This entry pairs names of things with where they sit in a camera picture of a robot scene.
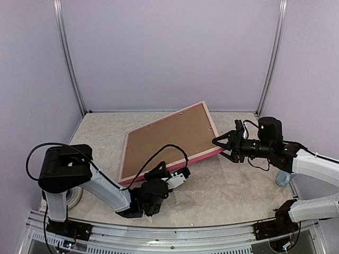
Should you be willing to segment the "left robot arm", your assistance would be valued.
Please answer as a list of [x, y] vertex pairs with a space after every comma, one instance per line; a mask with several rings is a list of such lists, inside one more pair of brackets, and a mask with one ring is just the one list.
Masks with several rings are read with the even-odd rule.
[[159, 213], [169, 196], [168, 184], [160, 178], [150, 179], [133, 189], [124, 189], [109, 180], [94, 166], [92, 148], [85, 144], [47, 149], [38, 185], [46, 197], [49, 223], [62, 235], [74, 230], [74, 223], [68, 219], [66, 201], [67, 191], [74, 187], [92, 193], [126, 219]]

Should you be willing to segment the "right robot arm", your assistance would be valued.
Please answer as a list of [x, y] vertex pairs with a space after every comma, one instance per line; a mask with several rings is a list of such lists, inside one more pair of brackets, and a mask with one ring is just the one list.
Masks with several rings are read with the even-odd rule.
[[[274, 117], [258, 120], [257, 139], [245, 139], [246, 128], [235, 120], [236, 128], [212, 143], [224, 149], [221, 153], [233, 163], [244, 159], [264, 158], [269, 165], [291, 175], [305, 175], [338, 186], [338, 160], [308, 150], [299, 142], [285, 141], [282, 123]], [[275, 212], [275, 218], [253, 225], [256, 239], [266, 239], [295, 232], [300, 222], [338, 217], [338, 194], [309, 200], [290, 199]]]

